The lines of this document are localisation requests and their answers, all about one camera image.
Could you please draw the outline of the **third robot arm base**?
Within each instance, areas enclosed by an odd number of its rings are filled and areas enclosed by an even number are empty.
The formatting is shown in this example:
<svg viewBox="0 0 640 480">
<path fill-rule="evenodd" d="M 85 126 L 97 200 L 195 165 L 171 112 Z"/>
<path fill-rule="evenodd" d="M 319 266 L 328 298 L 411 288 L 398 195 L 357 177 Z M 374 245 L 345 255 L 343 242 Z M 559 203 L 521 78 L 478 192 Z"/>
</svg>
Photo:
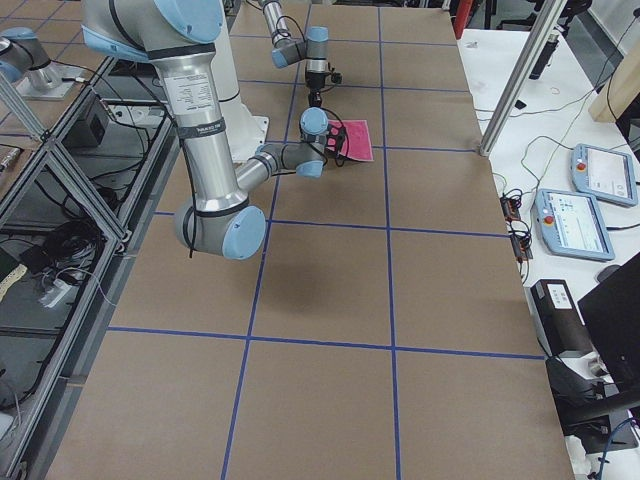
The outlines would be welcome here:
<svg viewBox="0 0 640 480">
<path fill-rule="evenodd" d="M 12 27 L 1 32 L 1 73 L 22 97 L 61 100 L 74 80 L 65 81 L 64 69 L 55 65 L 35 32 Z"/>
</svg>

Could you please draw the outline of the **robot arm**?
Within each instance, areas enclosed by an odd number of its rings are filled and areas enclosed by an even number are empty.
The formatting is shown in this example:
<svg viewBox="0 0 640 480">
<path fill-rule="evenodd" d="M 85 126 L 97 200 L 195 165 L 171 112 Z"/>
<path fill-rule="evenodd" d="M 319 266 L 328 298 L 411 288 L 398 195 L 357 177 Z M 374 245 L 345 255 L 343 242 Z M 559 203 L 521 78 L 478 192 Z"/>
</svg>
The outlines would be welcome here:
<svg viewBox="0 0 640 480">
<path fill-rule="evenodd" d="M 283 173 L 318 178 L 329 134 L 326 113 L 311 106 L 299 120 L 301 141 L 265 144 L 233 163 L 213 69 L 228 29 L 219 1 L 86 1 L 82 30 L 88 47 L 151 64 L 161 81 L 187 163 L 192 196 L 174 216 L 190 250 L 244 260 L 260 248 L 262 210 L 250 203 L 261 183 Z"/>
<path fill-rule="evenodd" d="M 296 38 L 287 25 L 288 19 L 294 19 L 283 13 L 279 1 L 259 1 L 258 4 L 271 36 L 274 65 L 282 69 L 304 61 L 309 105 L 320 107 L 326 80 L 333 73 L 329 62 L 328 28 L 311 26 Z"/>
</svg>

